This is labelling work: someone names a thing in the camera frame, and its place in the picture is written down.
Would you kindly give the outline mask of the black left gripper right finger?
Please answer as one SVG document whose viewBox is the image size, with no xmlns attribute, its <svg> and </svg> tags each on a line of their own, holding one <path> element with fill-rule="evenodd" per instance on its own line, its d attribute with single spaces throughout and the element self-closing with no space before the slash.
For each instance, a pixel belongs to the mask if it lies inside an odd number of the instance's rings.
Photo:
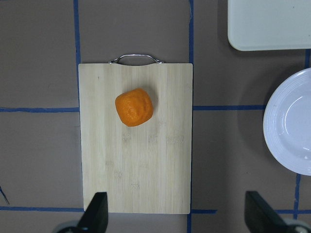
<svg viewBox="0 0 311 233">
<path fill-rule="evenodd" d="M 287 224 L 257 191 L 245 193 L 245 223 L 251 233 L 285 233 Z"/>
</svg>

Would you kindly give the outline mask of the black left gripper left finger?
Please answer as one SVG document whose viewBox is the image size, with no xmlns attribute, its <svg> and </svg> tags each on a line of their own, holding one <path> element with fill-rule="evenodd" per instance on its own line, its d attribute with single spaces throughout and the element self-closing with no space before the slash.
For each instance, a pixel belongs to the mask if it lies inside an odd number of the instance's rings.
<svg viewBox="0 0 311 233">
<path fill-rule="evenodd" d="M 108 202 L 106 192 L 95 193 L 77 224 L 79 233 L 104 233 L 108 226 Z"/>
</svg>

